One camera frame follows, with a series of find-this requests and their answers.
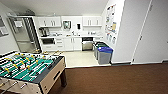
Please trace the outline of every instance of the dishwasher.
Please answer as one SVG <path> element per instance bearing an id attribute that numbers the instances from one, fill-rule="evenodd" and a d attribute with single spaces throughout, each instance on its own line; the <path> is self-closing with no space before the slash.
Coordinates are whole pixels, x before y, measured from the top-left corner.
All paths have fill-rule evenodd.
<path id="1" fill-rule="evenodd" d="M 82 51 L 93 50 L 93 37 L 82 37 Z"/>

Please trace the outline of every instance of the gray trash can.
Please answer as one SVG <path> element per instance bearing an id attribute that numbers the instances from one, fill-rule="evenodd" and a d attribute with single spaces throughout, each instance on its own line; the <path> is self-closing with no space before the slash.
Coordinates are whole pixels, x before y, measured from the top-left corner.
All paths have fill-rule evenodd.
<path id="1" fill-rule="evenodd" d="M 98 63 L 99 64 L 109 64 L 112 57 L 113 49 L 109 47 L 99 47 L 98 48 Z"/>
<path id="2" fill-rule="evenodd" d="M 94 56 L 95 56 L 96 60 L 98 60 L 98 48 L 99 47 L 108 47 L 108 46 L 103 42 L 99 42 L 99 43 L 94 44 Z"/>

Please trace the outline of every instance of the tile floor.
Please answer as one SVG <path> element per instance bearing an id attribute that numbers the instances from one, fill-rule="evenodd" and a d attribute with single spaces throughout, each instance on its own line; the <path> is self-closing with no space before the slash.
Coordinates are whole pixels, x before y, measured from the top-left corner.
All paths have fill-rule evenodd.
<path id="1" fill-rule="evenodd" d="M 111 65 L 111 64 L 99 65 L 98 61 L 95 59 L 94 51 L 63 52 L 61 55 L 65 56 L 66 68 L 110 66 Z"/>

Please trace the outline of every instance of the stainless steel refrigerator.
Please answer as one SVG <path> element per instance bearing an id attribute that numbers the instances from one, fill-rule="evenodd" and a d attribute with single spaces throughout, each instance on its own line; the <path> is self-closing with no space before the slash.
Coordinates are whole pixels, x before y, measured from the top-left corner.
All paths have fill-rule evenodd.
<path id="1" fill-rule="evenodd" d="M 9 23 L 20 52 L 41 52 L 32 17 L 9 17 Z"/>

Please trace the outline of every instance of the upper cabinet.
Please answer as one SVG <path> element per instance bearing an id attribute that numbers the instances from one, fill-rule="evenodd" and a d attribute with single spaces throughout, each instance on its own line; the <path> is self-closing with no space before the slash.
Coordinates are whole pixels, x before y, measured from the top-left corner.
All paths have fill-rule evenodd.
<path id="1" fill-rule="evenodd" d="M 60 17 L 38 17 L 40 27 L 61 27 Z"/>
<path id="2" fill-rule="evenodd" d="M 102 26 L 102 17 L 83 17 L 83 26 Z"/>

